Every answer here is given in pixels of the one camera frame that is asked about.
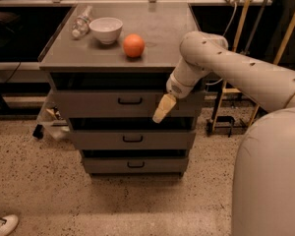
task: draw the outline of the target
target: gray countertop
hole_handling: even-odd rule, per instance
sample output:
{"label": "gray countertop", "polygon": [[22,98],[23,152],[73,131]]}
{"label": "gray countertop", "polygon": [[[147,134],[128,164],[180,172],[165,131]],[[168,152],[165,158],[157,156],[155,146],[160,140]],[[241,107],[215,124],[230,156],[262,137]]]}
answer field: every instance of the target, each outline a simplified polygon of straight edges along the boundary
{"label": "gray countertop", "polygon": [[[40,69],[59,72],[172,69],[180,57],[182,37],[197,30],[187,3],[103,3],[92,5],[92,15],[95,19],[120,19],[124,26],[119,39],[103,45],[89,33],[74,40],[72,23],[85,6],[77,6],[41,60]],[[128,58],[123,51],[123,39],[130,33],[137,33],[145,40],[146,48],[140,58]]]}

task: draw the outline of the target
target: bottle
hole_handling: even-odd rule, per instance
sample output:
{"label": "bottle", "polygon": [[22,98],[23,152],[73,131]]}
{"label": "bottle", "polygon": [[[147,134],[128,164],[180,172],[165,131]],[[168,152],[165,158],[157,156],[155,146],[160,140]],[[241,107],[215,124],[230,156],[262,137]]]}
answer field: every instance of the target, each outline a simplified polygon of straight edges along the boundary
{"label": "bottle", "polygon": [[80,39],[89,32],[91,9],[92,6],[87,6],[86,9],[75,19],[72,26],[73,38]]}

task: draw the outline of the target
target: speckled floor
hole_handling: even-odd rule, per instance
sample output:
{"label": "speckled floor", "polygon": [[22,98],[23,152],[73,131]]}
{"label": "speckled floor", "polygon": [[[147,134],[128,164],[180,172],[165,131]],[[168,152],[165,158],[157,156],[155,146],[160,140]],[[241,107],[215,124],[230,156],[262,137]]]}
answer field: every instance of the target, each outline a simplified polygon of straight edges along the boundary
{"label": "speckled floor", "polygon": [[[91,178],[70,142],[46,133],[35,139],[35,121],[0,120],[0,216],[19,217],[13,236],[230,235],[232,176],[242,135],[208,137],[211,111],[204,108],[199,118],[183,178]],[[248,120],[252,108],[222,111]]]}

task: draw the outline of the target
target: white shoe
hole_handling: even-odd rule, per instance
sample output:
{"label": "white shoe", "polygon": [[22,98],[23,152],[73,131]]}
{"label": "white shoe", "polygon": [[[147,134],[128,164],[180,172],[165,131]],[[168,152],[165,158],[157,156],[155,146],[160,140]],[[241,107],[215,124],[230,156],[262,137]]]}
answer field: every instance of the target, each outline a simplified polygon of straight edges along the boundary
{"label": "white shoe", "polygon": [[7,222],[0,224],[0,236],[7,236],[16,229],[19,219],[16,215],[8,215],[2,218],[6,219]]}

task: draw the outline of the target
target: orange fruit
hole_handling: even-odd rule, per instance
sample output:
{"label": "orange fruit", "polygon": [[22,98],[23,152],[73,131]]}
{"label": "orange fruit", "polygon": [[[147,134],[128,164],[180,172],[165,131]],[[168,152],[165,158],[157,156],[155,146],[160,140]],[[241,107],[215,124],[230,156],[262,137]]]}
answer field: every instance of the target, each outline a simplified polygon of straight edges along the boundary
{"label": "orange fruit", "polygon": [[128,57],[137,58],[145,50],[145,41],[137,34],[129,34],[123,41],[123,48]]}

